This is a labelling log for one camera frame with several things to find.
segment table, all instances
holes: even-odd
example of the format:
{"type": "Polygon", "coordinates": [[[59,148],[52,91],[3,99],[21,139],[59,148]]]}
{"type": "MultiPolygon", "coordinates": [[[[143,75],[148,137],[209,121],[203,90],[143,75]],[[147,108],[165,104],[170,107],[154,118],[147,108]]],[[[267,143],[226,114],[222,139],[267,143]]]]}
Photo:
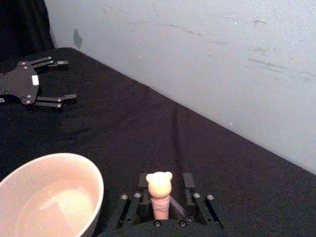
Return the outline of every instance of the table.
{"type": "Polygon", "coordinates": [[[0,180],[51,153],[89,158],[105,183],[97,236],[140,173],[171,171],[172,196],[181,199],[181,174],[190,172],[236,236],[316,236],[315,175],[71,48],[2,63],[0,72],[44,56],[70,65],[39,76],[42,95],[76,93],[78,103],[62,113],[0,104],[0,180]]]}

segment bear ear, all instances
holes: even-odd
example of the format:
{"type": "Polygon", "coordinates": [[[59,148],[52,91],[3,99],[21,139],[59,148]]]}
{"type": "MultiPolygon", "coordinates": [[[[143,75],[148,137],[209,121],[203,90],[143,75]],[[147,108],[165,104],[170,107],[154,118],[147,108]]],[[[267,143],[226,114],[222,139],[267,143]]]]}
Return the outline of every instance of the bear ear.
{"type": "Polygon", "coordinates": [[[149,183],[151,179],[153,178],[153,174],[146,175],[146,181],[149,183]]]}
{"type": "Polygon", "coordinates": [[[169,179],[169,180],[171,180],[172,179],[172,173],[171,172],[165,172],[165,174],[167,175],[167,178],[169,179]]]}

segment black mount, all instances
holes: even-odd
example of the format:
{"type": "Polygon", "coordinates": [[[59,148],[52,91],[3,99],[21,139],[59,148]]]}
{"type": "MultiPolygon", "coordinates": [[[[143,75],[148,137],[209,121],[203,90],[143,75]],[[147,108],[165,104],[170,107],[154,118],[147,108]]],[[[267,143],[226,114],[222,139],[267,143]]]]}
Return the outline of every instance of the black mount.
{"type": "Polygon", "coordinates": [[[139,192],[120,196],[106,230],[98,237],[227,236],[215,212],[214,196],[198,193],[190,173],[183,173],[185,208],[170,197],[169,219],[154,220],[146,175],[140,175],[139,192]]]}
{"type": "Polygon", "coordinates": [[[76,94],[64,95],[57,98],[39,97],[39,77],[35,69],[60,68],[68,66],[68,61],[55,62],[52,57],[45,57],[35,61],[21,61],[16,69],[0,74],[0,103],[10,101],[10,96],[18,98],[22,105],[48,106],[62,108],[63,102],[75,102],[76,94]]]}

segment white wall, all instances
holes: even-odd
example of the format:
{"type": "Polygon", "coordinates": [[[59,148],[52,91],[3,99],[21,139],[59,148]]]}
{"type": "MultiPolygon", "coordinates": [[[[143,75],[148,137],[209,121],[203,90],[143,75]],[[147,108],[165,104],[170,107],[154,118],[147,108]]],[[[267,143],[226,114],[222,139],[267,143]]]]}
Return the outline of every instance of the white wall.
{"type": "Polygon", "coordinates": [[[52,0],[74,47],[316,174],[316,4],[52,0]]]}

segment bowl rim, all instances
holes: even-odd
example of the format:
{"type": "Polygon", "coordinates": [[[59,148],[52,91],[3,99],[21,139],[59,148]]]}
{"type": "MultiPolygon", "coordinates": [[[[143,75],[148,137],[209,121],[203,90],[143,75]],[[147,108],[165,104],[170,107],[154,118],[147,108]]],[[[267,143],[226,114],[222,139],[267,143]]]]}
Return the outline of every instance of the bowl rim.
{"type": "Polygon", "coordinates": [[[72,158],[78,158],[81,161],[87,163],[88,165],[90,165],[90,167],[94,170],[95,175],[97,176],[97,179],[99,180],[99,197],[98,197],[98,202],[94,208],[93,214],[91,215],[91,218],[89,219],[89,221],[85,224],[85,226],[81,229],[81,231],[76,234],[74,237],[81,237],[91,226],[91,224],[93,223],[93,221],[96,219],[97,215],[99,214],[99,211],[101,209],[101,205],[103,202],[103,195],[104,195],[104,183],[103,183],[103,177],[102,174],[100,172],[100,170],[98,169],[98,167],[95,165],[95,163],[93,163],[91,160],[89,160],[86,157],[83,157],[81,155],[78,154],[74,154],[74,153],[54,153],[54,154],[49,154],[49,155],[45,155],[39,158],[35,158],[27,163],[25,163],[24,165],[16,168],[14,171],[12,171],[10,174],[8,174],[1,182],[0,182],[0,188],[2,185],[4,185],[6,183],[7,180],[9,180],[10,178],[12,178],[17,172],[19,172],[21,169],[24,169],[26,166],[32,165],[32,163],[35,162],[39,162],[41,160],[44,159],[49,159],[49,158],[55,158],[55,157],[72,157],[72,158]]]}

